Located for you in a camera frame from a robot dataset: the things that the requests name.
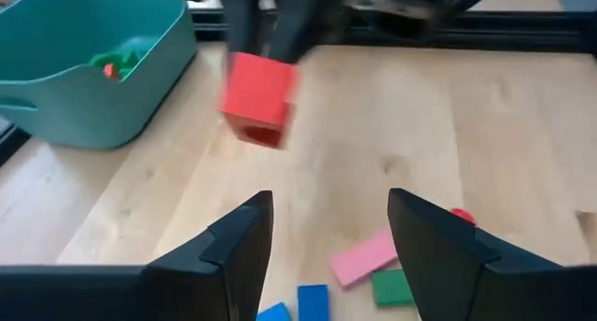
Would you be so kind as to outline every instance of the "blue block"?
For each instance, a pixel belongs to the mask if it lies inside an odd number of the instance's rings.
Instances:
[[[259,313],[257,321],[290,321],[290,313],[286,309],[286,306],[280,302]]]
[[[298,320],[329,321],[327,285],[298,287]]]

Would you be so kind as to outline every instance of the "light wood surface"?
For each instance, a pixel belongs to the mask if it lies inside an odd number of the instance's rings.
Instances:
[[[370,284],[342,292],[328,266],[387,227],[394,187],[464,207],[485,230],[561,264],[590,261],[577,219],[584,212],[593,231],[589,56],[321,47],[300,66],[287,148],[271,150],[239,142],[216,112],[222,55],[201,45],[131,145],[28,142],[0,169],[0,262],[148,262],[272,189],[262,307],[284,301],[294,313],[297,285],[329,284],[336,320],[416,320],[414,308],[378,310]]]

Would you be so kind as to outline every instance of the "bin handle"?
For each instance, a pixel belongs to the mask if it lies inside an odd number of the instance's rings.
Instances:
[[[37,111],[37,106],[22,98],[0,95],[0,110]]]

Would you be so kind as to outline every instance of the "red object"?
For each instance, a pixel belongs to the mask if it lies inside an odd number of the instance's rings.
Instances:
[[[463,218],[471,223],[473,223],[474,225],[477,225],[477,222],[475,221],[475,218],[466,210],[464,209],[458,209],[458,208],[452,208],[451,212],[453,214],[455,214],[456,216]]]
[[[241,140],[279,148],[290,119],[296,67],[246,53],[232,56],[220,111]]]
[[[104,66],[104,75],[110,79],[120,80],[118,70],[113,63],[108,63]]]

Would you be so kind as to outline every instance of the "teal bin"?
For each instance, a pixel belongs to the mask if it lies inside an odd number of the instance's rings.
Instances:
[[[20,0],[0,12],[0,116],[55,144],[131,141],[197,50],[181,0]],[[134,51],[121,80],[89,65]]]

